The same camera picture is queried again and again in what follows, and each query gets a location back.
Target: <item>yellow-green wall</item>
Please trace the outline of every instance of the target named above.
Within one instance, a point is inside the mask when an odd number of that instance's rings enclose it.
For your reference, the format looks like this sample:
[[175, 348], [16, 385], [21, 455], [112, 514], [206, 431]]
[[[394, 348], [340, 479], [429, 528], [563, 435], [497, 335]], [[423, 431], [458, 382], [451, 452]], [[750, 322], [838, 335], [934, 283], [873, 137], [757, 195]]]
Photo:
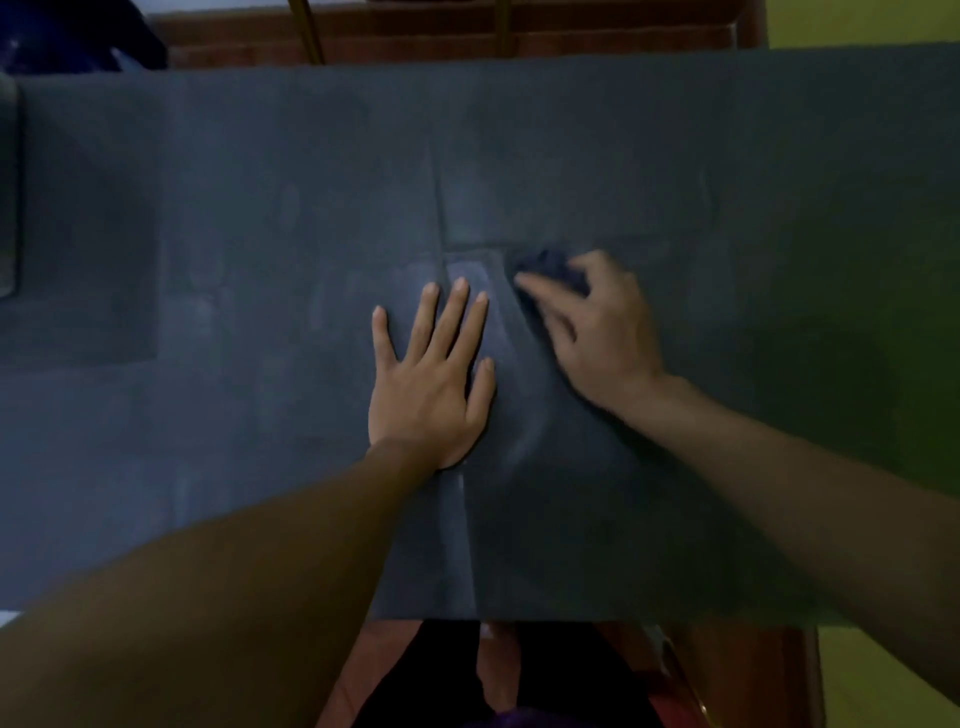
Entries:
[[[767, 25], [774, 48], [960, 40], [960, 0], [767, 0]], [[859, 630], [821, 629], [820, 650], [828, 728], [960, 728], [960, 708]]]

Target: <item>chair leg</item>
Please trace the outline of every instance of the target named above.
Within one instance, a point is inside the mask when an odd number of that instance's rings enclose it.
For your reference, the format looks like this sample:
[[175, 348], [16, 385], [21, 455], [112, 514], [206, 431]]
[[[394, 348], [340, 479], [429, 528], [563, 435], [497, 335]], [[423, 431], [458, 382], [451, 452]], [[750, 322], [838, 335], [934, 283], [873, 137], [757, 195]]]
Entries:
[[494, 0], [494, 26], [496, 28], [496, 56], [501, 59], [514, 55], [514, 34], [510, 19], [511, 0]]
[[290, 0], [290, 10], [294, 14], [294, 23], [303, 39], [306, 57], [313, 65], [323, 65], [325, 63], [324, 48], [317, 35], [317, 26], [313, 23], [310, 0]]

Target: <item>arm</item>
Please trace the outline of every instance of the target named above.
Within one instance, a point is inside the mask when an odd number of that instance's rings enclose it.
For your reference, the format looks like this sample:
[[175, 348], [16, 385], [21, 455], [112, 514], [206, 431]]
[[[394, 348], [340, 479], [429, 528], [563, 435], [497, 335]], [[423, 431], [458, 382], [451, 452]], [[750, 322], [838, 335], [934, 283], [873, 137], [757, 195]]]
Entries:
[[695, 470], [848, 616], [960, 701], [960, 501], [723, 407], [667, 374], [636, 280], [574, 258], [590, 295], [520, 275], [594, 404]]
[[370, 607], [402, 505], [486, 424], [490, 361], [464, 397], [486, 297], [457, 337], [466, 284], [434, 331], [438, 292], [424, 289], [402, 362], [386, 313], [373, 313], [377, 378], [363, 460], [158, 539], [41, 599], [0, 630], [0, 724], [313, 726]]

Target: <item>hand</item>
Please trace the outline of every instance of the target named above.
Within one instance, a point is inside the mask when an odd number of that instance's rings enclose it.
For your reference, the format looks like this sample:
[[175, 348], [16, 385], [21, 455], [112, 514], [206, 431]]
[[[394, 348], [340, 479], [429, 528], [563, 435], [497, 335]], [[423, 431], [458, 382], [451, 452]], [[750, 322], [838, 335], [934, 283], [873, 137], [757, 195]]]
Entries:
[[516, 274], [514, 282], [540, 307], [554, 353], [574, 388], [625, 419], [625, 408], [666, 378], [650, 306], [634, 275], [603, 251], [567, 263], [587, 275], [586, 298], [529, 273]]
[[394, 354], [387, 312], [381, 306], [373, 311], [376, 383], [370, 400], [371, 446], [406, 442], [424, 451], [441, 469], [460, 462], [483, 433], [496, 389], [492, 359], [480, 362], [469, 398], [464, 393], [487, 319], [488, 299], [486, 293], [477, 296], [458, 336], [468, 294], [467, 281], [458, 279], [434, 330], [440, 287], [429, 283], [423, 288], [403, 361]]

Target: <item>finger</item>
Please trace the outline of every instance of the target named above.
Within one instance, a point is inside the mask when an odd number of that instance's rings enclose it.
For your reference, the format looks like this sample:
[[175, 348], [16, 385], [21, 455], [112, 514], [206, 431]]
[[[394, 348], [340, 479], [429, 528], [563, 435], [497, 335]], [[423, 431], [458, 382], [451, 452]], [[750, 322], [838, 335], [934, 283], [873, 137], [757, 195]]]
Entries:
[[587, 299], [576, 291], [571, 291], [562, 283], [544, 278], [533, 273], [517, 273], [514, 283], [521, 291], [525, 291], [540, 305], [576, 322], [584, 311]]
[[540, 309], [540, 315], [543, 317], [546, 332], [550, 334], [553, 352], [561, 363], [565, 362], [573, 353], [573, 334], [570, 332], [570, 326], [556, 313], [544, 308]]
[[423, 359], [433, 335], [433, 319], [437, 315], [437, 298], [440, 296], [440, 286], [436, 283], [427, 283], [420, 294], [420, 307], [414, 319], [414, 327], [410, 332], [410, 343], [407, 345], [407, 354], [404, 361], [417, 363]]
[[464, 370], [470, 365], [477, 353], [477, 347], [480, 346], [480, 337], [483, 336], [483, 326], [487, 321], [489, 307], [487, 293], [481, 291], [470, 307], [467, 320], [460, 327], [457, 343], [453, 345], [453, 351], [450, 352], [450, 361], [457, 366], [462, 366]]
[[440, 321], [437, 322], [437, 328], [433, 332], [433, 338], [430, 339], [430, 346], [427, 347], [424, 356], [435, 361], [446, 359], [446, 355], [450, 352], [450, 345], [453, 344], [453, 339], [457, 335], [457, 328], [460, 327], [460, 320], [464, 317], [469, 292], [467, 279], [458, 278], [453, 284], [453, 290], [450, 291], [450, 298], [446, 300], [444, 312], [440, 315]]
[[379, 305], [373, 310], [373, 357], [376, 359], [376, 370], [385, 372], [396, 364], [394, 343], [390, 340], [387, 329], [387, 312]]
[[477, 366], [473, 386], [470, 387], [470, 395], [467, 397], [467, 424], [477, 432], [482, 431], [487, 426], [487, 418], [490, 416], [490, 405], [495, 391], [496, 373], [494, 372], [493, 360], [486, 358]]
[[623, 269], [616, 264], [607, 251], [590, 251], [583, 255], [572, 257], [566, 262], [571, 268], [583, 271], [587, 275], [590, 289], [603, 286], [623, 273]]

